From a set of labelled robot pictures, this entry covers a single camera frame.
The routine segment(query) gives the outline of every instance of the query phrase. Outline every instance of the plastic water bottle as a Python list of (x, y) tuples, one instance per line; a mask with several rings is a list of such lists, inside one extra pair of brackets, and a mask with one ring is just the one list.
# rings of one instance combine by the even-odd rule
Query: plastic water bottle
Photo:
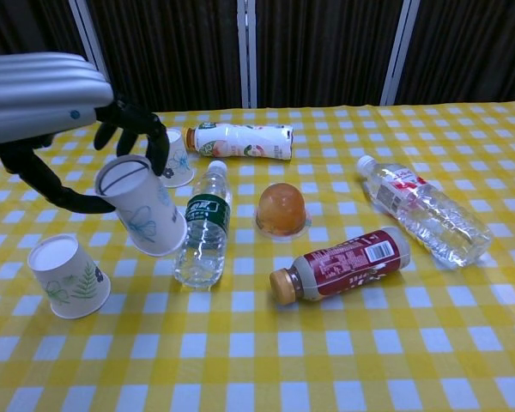
[(198, 180), (187, 203), (187, 236), (179, 250), (173, 274), (192, 288), (209, 288), (221, 277), (227, 251), (231, 215), (227, 166), (212, 161)]
[(488, 227), (407, 167), (365, 155), (357, 171), (372, 200), (445, 266), (472, 264), (490, 247)]

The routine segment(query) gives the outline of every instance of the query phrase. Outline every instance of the dark curtain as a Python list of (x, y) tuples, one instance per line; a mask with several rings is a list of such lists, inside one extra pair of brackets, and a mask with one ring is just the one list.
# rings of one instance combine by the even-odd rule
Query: dark curtain
[(257, 0), (257, 104), (379, 104), (402, 0)]
[(68, 0), (0, 0), (0, 54), (23, 52), (86, 57)]
[(515, 0), (421, 0), (397, 104), (515, 100)]
[(236, 0), (88, 7), (116, 90), (153, 111), (241, 107)]

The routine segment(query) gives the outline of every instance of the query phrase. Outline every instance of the table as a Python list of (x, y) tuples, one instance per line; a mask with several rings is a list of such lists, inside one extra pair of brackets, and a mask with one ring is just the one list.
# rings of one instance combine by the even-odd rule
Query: table
[[(515, 409), (515, 102), (162, 119), (293, 124), (294, 158), (226, 159), (233, 213), (211, 293), (180, 287), (173, 257), (141, 254), (115, 214), (58, 210), (0, 166), (0, 410)], [(113, 146), (93, 150), (96, 127), (40, 152), (82, 192), (114, 157)], [(394, 224), (356, 180), (365, 153), (412, 166), (474, 210), (495, 235), (488, 254), (449, 272), (411, 241), (402, 273), (320, 303), (276, 306), (272, 270)], [(191, 157), (198, 174), (209, 161)], [(252, 225), (260, 193), (282, 181), (301, 188), (313, 219), (292, 243)], [(183, 206), (191, 186), (171, 194)], [(26, 264), (32, 246), (58, 233), (75, 233), (112, 279), (105, 306), (76, 321), (52, 314)]]

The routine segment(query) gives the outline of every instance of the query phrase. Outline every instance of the paper cup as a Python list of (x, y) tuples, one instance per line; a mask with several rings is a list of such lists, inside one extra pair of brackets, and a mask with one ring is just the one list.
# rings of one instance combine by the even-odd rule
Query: paper cup
[(166, 187), (178, 187), (187, 185), (195, 177), (195, 169), (191, 167), (187, 159), (187, 150), (181, 138), (181, 132), (176, 129), (168, 129), (170, 151), (164, 168)]
[(76, 238), (60, 234), (37, 244), (28, 254), (31, 268), (50, 300), (51, 310), (64, 319), (97, 311), (111, 293), (111, 281)]
[(118, 218), (140, 251), (164, 256), (185, 239), (185, 218), (146, 157), (128, 154), (108, 163), (97, 174), (95, 193), (117, 208)]

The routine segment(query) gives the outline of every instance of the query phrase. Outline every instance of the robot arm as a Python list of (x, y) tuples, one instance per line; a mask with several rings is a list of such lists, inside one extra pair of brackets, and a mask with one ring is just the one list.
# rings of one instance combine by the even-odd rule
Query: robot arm
[(33, 150), (52, 144), (61, 131), (102, 122), (94, 146), (101, 149), (123, 129), (117, 155), (127, 155), (138, 135), (148, 137), (146, 156), (160, 175), (169, 142), (152, 112), (113, 94), (111, 85), (82, 57), (66, 53), (0, 56), (0, 159), (50, 203), (77, 213), (107, 213), (114, 207), (96, 196), (64, 187)]

